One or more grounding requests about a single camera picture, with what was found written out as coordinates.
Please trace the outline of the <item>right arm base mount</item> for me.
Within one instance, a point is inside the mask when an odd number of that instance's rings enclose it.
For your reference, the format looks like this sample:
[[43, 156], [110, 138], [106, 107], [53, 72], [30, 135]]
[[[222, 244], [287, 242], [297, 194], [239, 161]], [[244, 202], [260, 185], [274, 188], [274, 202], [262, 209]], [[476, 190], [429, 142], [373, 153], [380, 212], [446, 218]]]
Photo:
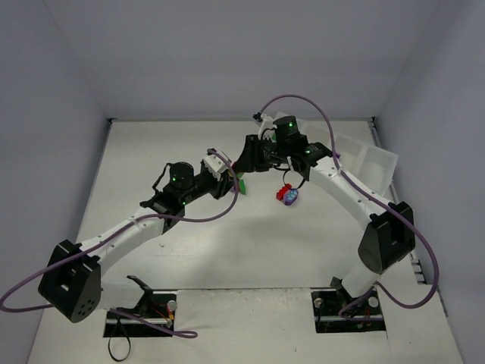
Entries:
[[342, 290], [326, 288], [311, 292], [317, 334], [385, 332], [386, 324], [376, 290], [351, 298]]

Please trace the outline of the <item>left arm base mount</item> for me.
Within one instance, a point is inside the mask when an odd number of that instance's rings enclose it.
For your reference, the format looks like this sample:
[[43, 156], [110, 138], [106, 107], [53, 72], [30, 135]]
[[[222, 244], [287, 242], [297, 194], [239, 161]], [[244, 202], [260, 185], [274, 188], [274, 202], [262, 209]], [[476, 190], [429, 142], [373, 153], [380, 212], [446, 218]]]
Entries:
[[[119, 308], [131, 315], [145, 319], [147, 322], [158, 327], [174, 330], [175, 313], [174, 309], [168, 308], [170, 301], [177, 301], [175, 291], [155, 291], [150, 301], [140, 300], [132, 309]], [[171, 333], [159, 331], [143, 323], [107, 312], [103, 331], [104, 338], [128, 337], [128, 338], [149, 338], [149, 337], [172, 337]]]

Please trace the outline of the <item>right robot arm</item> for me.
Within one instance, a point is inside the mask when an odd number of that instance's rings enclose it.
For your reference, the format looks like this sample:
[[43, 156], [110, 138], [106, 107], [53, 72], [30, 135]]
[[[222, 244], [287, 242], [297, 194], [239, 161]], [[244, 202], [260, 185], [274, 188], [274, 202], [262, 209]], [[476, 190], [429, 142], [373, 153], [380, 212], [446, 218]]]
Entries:
[[284, 164], [332, 196], [357, 221], [363, 230], [359, 262], [340, 282], [342, 290], [357, 298], [415, 248], [413, 211], [409, 204], [395, 204], [366, 186], [345, 169], [329, 140], [308, 137], [305, 130], [292, 115], [265, 118], [257, 134], [246, 136], [233, 168], [252, 173]]

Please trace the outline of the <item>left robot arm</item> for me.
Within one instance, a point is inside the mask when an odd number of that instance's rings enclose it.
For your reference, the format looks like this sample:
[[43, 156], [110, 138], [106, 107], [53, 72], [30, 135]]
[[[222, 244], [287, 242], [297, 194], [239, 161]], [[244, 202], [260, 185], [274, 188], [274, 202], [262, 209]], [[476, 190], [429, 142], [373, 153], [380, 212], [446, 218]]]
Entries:
[[205, 195], [220, 199], [236, 183], [233, 166], [220, 155], [205, 157], [199, 174], [188, 163], [172, 164], [169, 183], [141, 202], [128, 219], [81, 243], [60, 242], [42, 273], [39, 294], [70, 322], [81, 322], [106, 306], [102, 277], [114, 264], [180, 221], [204, 222], [204, 218], [187, 218], [186, 206]]

